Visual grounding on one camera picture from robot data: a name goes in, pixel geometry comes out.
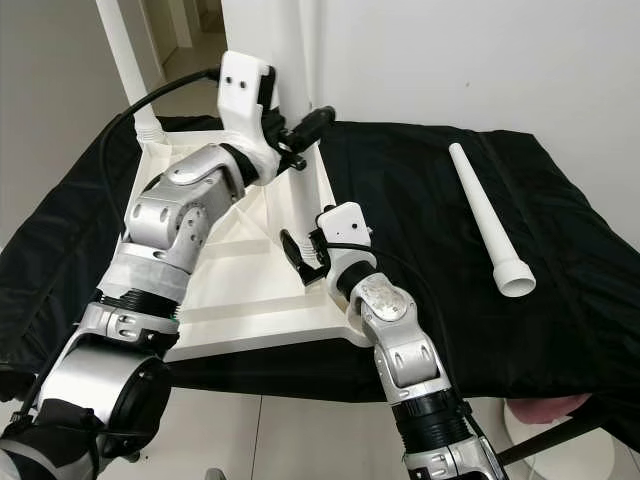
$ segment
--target black cloth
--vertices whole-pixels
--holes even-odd
[[[167,130],[220,128],[210,117],[162,119]],[[447,152],[465,151],[538,285],[502,297]],[[361,204],[373,246],[413,263],[430,283],[465,395],[594,393],[576,414],[611,411],[607,430],[640,450],[640,255],[607,226],[531,135],[451,127],[338,123],[321,144],[336,200]],[[114,138],[110,171],[124,209],[139,160],[131,125]],[[0,256],[0,373],[38,371],[92,297],[116,240],[96,142]],[[439,351],[441,332],[419,283],[381,269],[416,298]],[[383,400],[370,349],[344,340],[170,365],[176,386],[363,402]],[[0,380],[0,390],[5,391]]]

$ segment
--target white stand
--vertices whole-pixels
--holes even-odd
[[[562,421],[527,425],[520,422],[504,404],[504,423],[513,444],[536,436]],[[611,436],[598,428],[568,442],[525,458],[531,469],[546,480],[607,480],[613,471],[615,455]]]
[[[299,7],[297,0],[278,2],[276,10],[288,12],[282,28],[288,27],[282,35],[300,38],[286,38],[274,45],[282,49],[280,55],[274,52],[274,58],[279,58],[274,67],[280,73],[280,82],[302,82],[289,100],[291,107],[285,104],[288,97],[280,94],[281,109],[285,114],[290,110],[299,119],[308,109]],[[129,102],[134,103],[147,92],[118,2],[97,3],[120,78]],[[286,64],[289,56],[291,65]],[[215,131],[163,133],[156,122],[150,107],[136,115],[142,157],[131,198],[171,164],[219,139]],[[154,129],[160,134],[143,134]],[[341,309],[334,303],[324,282],[305,288],[280,245],[274,242],[274,232],[282,226],[298,237],[301,229],[308,228],[304,232],[308,233],[314,228],[320,203],[333,203],[317,147],[305,155],[306,174],[276,179],[266,188],[250,187],[246,197],[214,225],[178,315],[180,340],[166,355],[167,361],[336,337],[358,346],[370,345],[362,331],[347,321],[343,312],[346,305]]]

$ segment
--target floor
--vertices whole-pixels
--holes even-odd
[[[171,80],[217,64],[224,35],[207,33],[194,49],[179,49],[165,65]],[[160,115],[215,114],[215,88],[206,82],[156,102]],[[496,450],[510,445],[502,401],[471,401]],[[0,404],[0,418],[15,405]],[[612,480],[640,478],[640,454],[615,441]],[[139,462],[118,459],[100,477],[202,479],[210,467],[229,480],[406,480],[402,442],[385,404],[341,404],[278,397],[174,389],[160,433]],[[508,467],[511,480],[540,480],[524,462]]]

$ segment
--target white pole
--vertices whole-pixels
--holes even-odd
[[[147,94],[147,89],[133,53],[120,5],[118,0],[96,0],[96,5],[127,100],[129,105],[133,105]],[[141,143],[164,141],[162,126],[153,113],[151,105],[147,105],[135,114],[135,129],[138,141]]]
[[[271,16],[272,61],[276,68],[280,110],[287,119],[287,127],[295,127],[310,110],[307,72],[304,57],[300,5],[298,0],[269,2]],[[307,167],[302,171],[290,169],[291,214],[284,216],[287,228],[301,247],[306,259],[314,259],[313,247],[307,235],[315,230],[315,218],[321,212],[317,147],[309,148],[303,157]],[[282,209],[277,195],[267,197],[268,208]]]
[[[451,144],[449,153],[493,262],[493,278],[498,290],[505,297],[526,295],[536,286],[533,273],[518,257],[462,146],[459,143]]]

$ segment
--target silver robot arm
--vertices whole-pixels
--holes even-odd
[[[227,52],[220,77],[228,142],[173,164],[133,202],[98,287],[103,295],[87,306],[46,375],[37,417],[14,415],[0,437],[0,472],[93,479],[153,439],[171,390],[162,358],[178,340],[176,311],[209,231],[245,186],[267,184],[288,166],[304,168],[296,154],[335,118],[325,107],[292,131],[276,110],[265,122],[275,70],[256,58]]]
[[[416,302],[376,270],[375,257],[366,251],[371,240],[360,206],[334,207],[318,216],[317,224],[310,239],[320,268],[303,264],[283,231],[285,252],[305,283],[327,277],[330,294],[349,301],[347,315],[360,322],[373,344],[410,478],[506,480],[488,440],[470,432],[471,409],[455,393],[432,340],[420,328]]]

